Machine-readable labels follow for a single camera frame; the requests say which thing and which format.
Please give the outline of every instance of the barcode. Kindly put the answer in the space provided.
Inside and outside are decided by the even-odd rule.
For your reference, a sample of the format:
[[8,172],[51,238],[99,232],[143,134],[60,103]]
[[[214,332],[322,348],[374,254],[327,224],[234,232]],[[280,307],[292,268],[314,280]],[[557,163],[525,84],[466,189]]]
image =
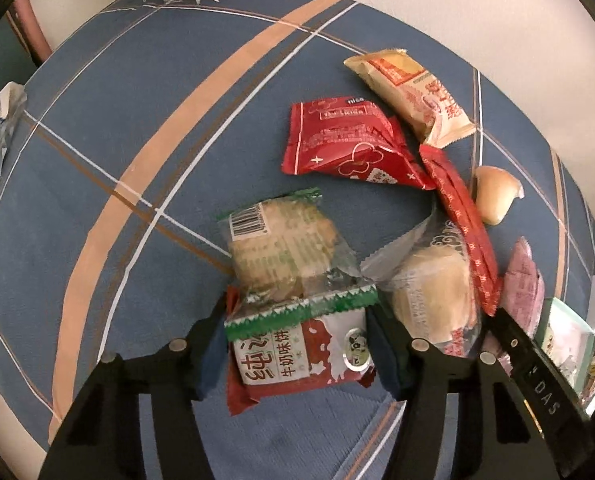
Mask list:
[[231,223],[231,238],[233,241],[244,240],[268,233],[264,209],[261,204],[242,209],[229,217]]

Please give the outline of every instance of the pink snack package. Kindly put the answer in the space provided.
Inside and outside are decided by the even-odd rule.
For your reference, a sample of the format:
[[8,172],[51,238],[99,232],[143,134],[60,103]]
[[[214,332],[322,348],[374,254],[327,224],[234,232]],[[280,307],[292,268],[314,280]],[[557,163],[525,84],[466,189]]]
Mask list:
[[[542,274],[533,261],[531,246],[520,237],[511,254],[511,260],[504,275],[504,286],[500,306],[506,310],[529,337],[535,336],[544,303],[545,288]],[[487,334],[482,350],[495,355],[507,373],[513,369],[511,359],[501,349],[492,334]]]

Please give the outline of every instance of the red snack wrapper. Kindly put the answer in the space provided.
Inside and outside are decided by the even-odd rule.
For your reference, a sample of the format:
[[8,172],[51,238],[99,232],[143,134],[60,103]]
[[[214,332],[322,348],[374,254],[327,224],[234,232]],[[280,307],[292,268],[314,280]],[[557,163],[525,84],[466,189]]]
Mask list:
[[363,98],[336,97],[291,107],[287,174],[311,171],[380,184],[435,189],[409,151],[400,123]]
[[[227,314],[238,302],[236,288],[227,292]],[[286,395],[375,378],[366,343],[364,309],[328,314],[293,328],[237,340],[229,346],[228,409],[238,415],[261,397]],[[342,341],[349,341],[346,346]]]
[[482,218],[455,166],[439,148],[420,146],[421,160],[436,183],[449,218],[460,228],[471,260],[473,285],[482,310],[495,314],[500,301],[502,279],[498,276],[495,252]]

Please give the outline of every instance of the snack package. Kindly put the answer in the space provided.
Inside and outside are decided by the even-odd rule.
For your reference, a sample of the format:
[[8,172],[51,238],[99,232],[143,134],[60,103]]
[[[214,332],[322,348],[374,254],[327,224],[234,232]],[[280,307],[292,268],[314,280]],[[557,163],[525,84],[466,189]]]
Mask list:
[[362,272],[385,291],[414,338],[442,352],[468,356],[481,331],[465,240],[444,214],[419,226],[362,262]]
[[471,262],[473,286],[482,310],[489,316],[495,314],[502,280],[493,245],[466,184],[459,176],[447,154],[433,146],[420,146],[421,160],[436,183],[437,193],[451,221],[459,227]]
[[[544,303],[545,286],[542,274],[533,261],[531,246],[520,237],[511,254],[511,260],[504,275],[504,287],[500,306],[506,310],[530,338],[535,336]],[[492,334],[487,334],[482,350],[497,357],[508,373],[511,373],[511,359],[502,351],[500,343]]]
[[[228,314],[237,303],[237,291],[229,287]],[[231,343],[226,401],[231,415],[238,415],[262,397],[349,381],[368,387],[374,378],[365,310],[360,308]]]
[[401,48],[349,57],[344,65],[408,121],[420,142],[443,148],[476,127],[440,81]]
[[230,341],[375,303],[375,285],[315,205],[318,189],[264,200],[220,222],[242,297],[226,320]]
[[397,118],[361,97],[333,97],[291,107],[287,174],[311,171],[381,184],[435,189],[409,151]]

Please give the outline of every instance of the bread roll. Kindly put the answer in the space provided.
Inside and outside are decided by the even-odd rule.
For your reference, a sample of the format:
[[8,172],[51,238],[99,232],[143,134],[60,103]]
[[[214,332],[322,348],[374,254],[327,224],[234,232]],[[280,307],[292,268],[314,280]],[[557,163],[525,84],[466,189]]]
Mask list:
[[235,235],[229,243],[235,272],[249,292],[273,291],[278,301],[302,296],[331,270],[337,229],[306,200],[275,198],[258,206],[264,232]]
[[448,342],[474,310],[468,261],[451,246],[430,246],[408,257],[393,279],[395,316],[414,338]]
[[475,205],[488,225],[497,225],[509,212],[516,198],[524,198],[520,181],[508,171],[494,166],[480,166],[475,170],[477,198]]

